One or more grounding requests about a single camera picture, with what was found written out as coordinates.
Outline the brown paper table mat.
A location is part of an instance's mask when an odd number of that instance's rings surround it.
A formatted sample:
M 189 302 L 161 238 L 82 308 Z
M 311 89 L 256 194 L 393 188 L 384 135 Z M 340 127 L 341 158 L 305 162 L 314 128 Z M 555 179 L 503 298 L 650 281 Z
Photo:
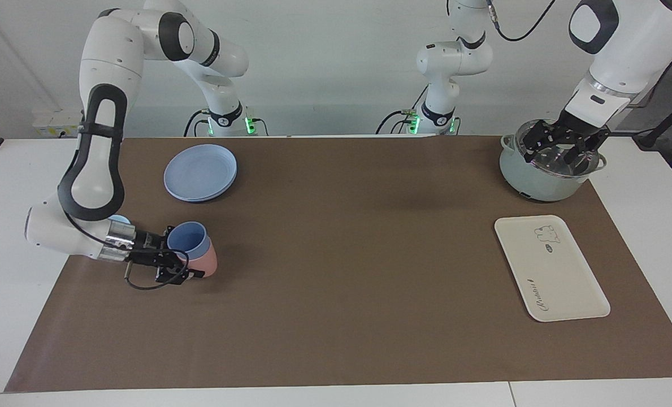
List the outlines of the brown paper table mat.
M 124 141 L 121 212 L 201 222 L 216 273 L 144 292 L 69 258 L 6 391 L 672 377 L 672 324 L 596 191 L 525 200 L 497 137 L 224 138 L 232 187 L 178 201 L 165 167 L 203 142 Z M 533 215 L 566 222 L 608 316 L 528 314 L 494 224 Z

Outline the pink plastic cup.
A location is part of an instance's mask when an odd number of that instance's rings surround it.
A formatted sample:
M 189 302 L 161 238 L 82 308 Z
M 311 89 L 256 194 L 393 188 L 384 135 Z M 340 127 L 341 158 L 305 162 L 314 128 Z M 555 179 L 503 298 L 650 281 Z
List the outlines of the pink plastic cup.
M 215 274 L 219 261 L 214 245 L 209 237 L 204 237 L 202 242 L 192 250 L 188 250 L 186 255 L 188 255 L 189 270 L 202 271 L 204 278 Z

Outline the pale blue round plate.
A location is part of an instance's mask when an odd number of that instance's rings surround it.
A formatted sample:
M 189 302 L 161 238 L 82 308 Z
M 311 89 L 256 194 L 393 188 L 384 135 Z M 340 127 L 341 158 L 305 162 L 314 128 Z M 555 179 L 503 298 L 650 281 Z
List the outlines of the pale blue round plate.
M 178 200 L 201 203 L 224 194 L 237 177 L 235 155 L 216 144 L 184 149 L 173 157 L 163 172 L 166 191 Z

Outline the black slanted stand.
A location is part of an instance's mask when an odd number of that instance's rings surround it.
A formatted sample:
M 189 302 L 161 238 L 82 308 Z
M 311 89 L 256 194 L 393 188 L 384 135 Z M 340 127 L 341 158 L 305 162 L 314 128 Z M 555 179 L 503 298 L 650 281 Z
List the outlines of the black slanted stand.
M 670 127 L 672 127 L 672 112 L 655 127 L 635 132 L 632 140 L 635 141 L 641 150 L 651 150 L 658 141 L 658 138 Z

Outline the cream rabbit print tray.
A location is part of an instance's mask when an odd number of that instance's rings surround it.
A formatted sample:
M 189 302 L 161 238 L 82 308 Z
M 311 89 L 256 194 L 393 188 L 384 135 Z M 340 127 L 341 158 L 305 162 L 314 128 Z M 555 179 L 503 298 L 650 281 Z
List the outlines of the cream rabbit print tray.
M 610 303 L 563 219 L 499 218 L 494 230 L 525 309 L 535 321 L 609 316 Z

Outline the glass pot lid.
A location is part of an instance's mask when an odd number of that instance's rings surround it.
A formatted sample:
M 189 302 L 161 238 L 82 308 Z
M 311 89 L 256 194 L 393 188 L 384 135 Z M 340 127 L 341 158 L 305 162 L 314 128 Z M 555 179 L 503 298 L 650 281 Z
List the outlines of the glass pot lid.
M 544 132 L 548 125 L 554 123 L 551 119 L 540 123 L 540 119 L 533 119 L 523 123 L 514 136 L 512 147 L 520 154 L 527 154 L 524 140 L 528 132 L 537 126 L 540 132 Z M 556 144 L 533 155 L 530 165 L 548 174 L 565 179 L 587 177 L 591 173 L 604 169 L 607 161 L 604 155 L 596 150 L 579 150 L 574 144 Z

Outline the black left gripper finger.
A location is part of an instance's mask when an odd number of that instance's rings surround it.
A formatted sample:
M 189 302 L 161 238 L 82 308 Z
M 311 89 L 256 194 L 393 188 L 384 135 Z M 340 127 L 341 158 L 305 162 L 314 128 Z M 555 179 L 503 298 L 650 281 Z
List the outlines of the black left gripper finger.
M 553 119 L 533 119 L 520 126 L 520 154 L 525 157 L 551 147 L 563 134 L 561 123 Z
M 610 136 L 610 129 L 599 129 L 594 134 L 582 134 L 580 132 L 569 132 L 567 144 L 573 144 L 573 147 L 564 154 L 564 162 L 572 164 L 579 155 L 588 152 L 596 152 Z

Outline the blue ribbed plastic cup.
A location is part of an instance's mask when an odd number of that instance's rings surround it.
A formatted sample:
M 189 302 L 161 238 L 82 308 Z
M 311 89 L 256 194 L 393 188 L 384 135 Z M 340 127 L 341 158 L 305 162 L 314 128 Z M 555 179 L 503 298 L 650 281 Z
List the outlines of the blue ribbed plastic cup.
M 211 247 L 211 239 L 202 223 L 184 222 L 171 230 L 166 245 L 179 257 L 187 256 L 189 260 L 194 260 L 206 255 Z

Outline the white wall socket box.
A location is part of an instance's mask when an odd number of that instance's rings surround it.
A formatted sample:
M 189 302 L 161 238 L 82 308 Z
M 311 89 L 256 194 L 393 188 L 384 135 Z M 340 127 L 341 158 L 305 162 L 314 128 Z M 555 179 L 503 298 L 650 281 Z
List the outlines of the white wall socket box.
M 34 110 L 32 127 L 38 137 L 78 138 L 84 119 L 83 109 L 61 111 Z

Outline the mint green electric pot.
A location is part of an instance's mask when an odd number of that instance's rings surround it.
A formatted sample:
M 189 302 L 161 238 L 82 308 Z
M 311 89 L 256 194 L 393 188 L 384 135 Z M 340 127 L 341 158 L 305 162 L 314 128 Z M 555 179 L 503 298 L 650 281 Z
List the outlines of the mint green electric pot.
M 514 136 L 516 134 L 501 137 L 502 152 L 499 163 L 504 179 L 520 195 L 535 201 L 562 201 L 573 196 L 588 180 L 589 176 L 565 179 L 538 170 L 512 147 Z

